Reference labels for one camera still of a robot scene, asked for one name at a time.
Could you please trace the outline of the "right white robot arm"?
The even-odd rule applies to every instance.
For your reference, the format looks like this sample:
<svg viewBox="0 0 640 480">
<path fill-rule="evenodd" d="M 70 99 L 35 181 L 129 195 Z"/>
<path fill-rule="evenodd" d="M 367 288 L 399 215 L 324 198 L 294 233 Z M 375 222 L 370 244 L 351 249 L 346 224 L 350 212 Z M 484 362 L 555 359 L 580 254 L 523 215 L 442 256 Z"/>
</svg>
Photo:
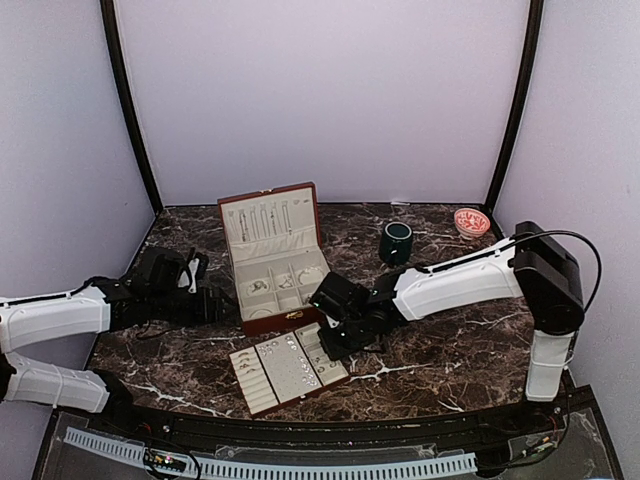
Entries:
<svg viewBox="0 0 640 480">
<path fill-rule="evenodd" d="M 319 332 L 332 360 L 373 344 L 393 329 L 433 314 L 486 301 L 522 298 L 534 318 L 526 399 L 510 413 L 521 434 L 549 416 L 571 345 L 593 298 L 583 295 L 578 260 L 557 242 L 562 232 L 533 221 L 492 246 L 436 265 L 416 265 L 378 278 L 370 289 L 328 273 L 310 304 L 329 324 Z"/>
</svg>

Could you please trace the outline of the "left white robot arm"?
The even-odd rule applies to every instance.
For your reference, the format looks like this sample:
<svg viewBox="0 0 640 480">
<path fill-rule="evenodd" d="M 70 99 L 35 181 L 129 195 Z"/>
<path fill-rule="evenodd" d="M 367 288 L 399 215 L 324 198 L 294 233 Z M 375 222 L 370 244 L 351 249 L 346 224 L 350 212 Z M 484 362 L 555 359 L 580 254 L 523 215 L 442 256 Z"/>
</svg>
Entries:
<svg viewBox="0 0 640 480">
<path fill-rule="evenodd" d="M 104 370 L 74 370 L 26 358 L 22 347 L 78 334 L 100 334 L 161 320 L 179 328 L 217 323 L 237 308 L 214 287 L 182 281 L 159 287 L 145 281 L 96 277 L 82 287 L 42 297 L 1 301 L 1 399 L 101 414 L 120 436 L 141 427 L 132 395 Z"/>
</svg>

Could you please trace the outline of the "red jewelry tray insert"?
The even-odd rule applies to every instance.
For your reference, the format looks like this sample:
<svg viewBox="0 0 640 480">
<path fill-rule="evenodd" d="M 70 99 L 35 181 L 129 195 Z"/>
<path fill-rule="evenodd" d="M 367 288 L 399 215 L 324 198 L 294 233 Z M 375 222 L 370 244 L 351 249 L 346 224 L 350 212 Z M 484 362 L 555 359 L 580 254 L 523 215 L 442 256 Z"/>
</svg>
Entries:
<svg viewBox="0 0 640 480">
<path fill-rule="evenodd" d="M 349 379 L 331 360 L 312 323 L 229 355 L 250 415 L 264 416 L 336 387 Z"/>
</svg>

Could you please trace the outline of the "red wooden jewelry box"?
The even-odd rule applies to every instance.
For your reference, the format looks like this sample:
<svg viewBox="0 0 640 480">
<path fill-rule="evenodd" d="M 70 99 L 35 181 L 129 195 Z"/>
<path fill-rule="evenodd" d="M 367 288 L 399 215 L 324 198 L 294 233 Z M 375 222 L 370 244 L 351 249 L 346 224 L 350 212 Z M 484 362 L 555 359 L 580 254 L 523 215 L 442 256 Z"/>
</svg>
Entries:
<svg viewBox="0 0 640 480">
<path fill-rule="evenodd" d="M 317 284 L 300 286 L 296 273 L 305 267 L 329 265 L 321 250 L 316 187 L 312 182 L 262 190 L 218 200 L 229 253 L 241 326 L 247 336 L 293 330 L 326 321 L 310 304 Z M 271 291 L 247 296 L 259 279 Z M 267 308 L 271 316 L 250 319 Z"/>
</svg>

